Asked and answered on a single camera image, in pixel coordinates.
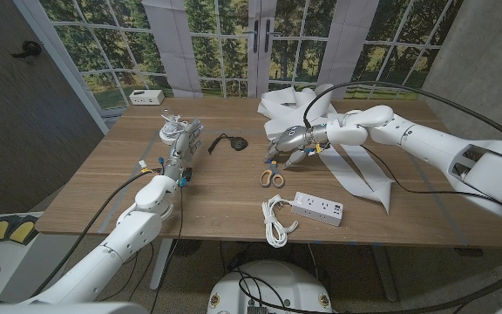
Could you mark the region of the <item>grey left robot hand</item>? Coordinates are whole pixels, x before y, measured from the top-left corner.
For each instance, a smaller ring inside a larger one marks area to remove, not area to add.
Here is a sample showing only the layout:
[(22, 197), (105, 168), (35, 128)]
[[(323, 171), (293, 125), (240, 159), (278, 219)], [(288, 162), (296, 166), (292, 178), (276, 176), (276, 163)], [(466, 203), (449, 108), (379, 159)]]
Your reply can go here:
[(184, 171), (190, 167), (193, 154), (203, 142), (203, 140), (199, 139), (202, 130), (203, 125), (198, 118), (181, 127), (170, 147), (163, 175), (177, 181)]

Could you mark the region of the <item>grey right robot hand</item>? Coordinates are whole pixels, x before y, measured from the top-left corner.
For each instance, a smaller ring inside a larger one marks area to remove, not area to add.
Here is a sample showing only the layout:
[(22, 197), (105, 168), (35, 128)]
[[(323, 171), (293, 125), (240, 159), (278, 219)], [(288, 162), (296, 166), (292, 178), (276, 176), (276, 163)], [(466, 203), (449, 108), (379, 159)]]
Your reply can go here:
[(326, 143), (328, 135), (326, 125), (321, 124), (307, 128), (305, 126), (292, 126), (278, 137), (271, 140), (264, 161), (272, 160), (280, 152), (292, 152), (283, 168), (293, 166), (308, 154), (306, 147), (312, 143)]

